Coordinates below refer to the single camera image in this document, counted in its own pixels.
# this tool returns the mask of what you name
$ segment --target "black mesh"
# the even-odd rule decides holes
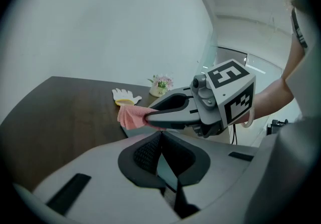
[[[168,137],[163,137],[163,155],[177,177],[195,162],[191,150]]]
[[[160,136],[158,136],[134,152],[134,162],[143,170],[156,174],[158,159],[161,153],[161,140]]]

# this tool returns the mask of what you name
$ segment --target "robotic arm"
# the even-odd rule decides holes
[[[252,107],[255,75],[235,60],[228,60],[196,75],[189,87],[169,91],[151,108],[158,111],[145,116],[156,127],[184,129],[193,127],[198,134],[222,133]]]

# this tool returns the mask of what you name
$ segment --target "potted plant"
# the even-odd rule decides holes
[[[173,87],[173,79],[166,75],[154,75],[148,80],[152,83],[149,93],[156,97],[161,97]]]

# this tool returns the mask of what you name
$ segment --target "pink cloth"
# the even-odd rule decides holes
[[[122,127],[128,130],[138,129],[143,126],[153,127],[145,121],[145,115],[154,111],[157,110],[135,105],[123,105],[119,109],[117,121],[120,122]]]

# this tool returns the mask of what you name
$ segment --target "white wall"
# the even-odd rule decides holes
[[[258,56],[284,69],[291,35],[268,25],[233,18],[218,18],[218,46]]]
[[[202,0],[15,0],[0,34],[0,123],[54,75],[188,85],[212,31]]]

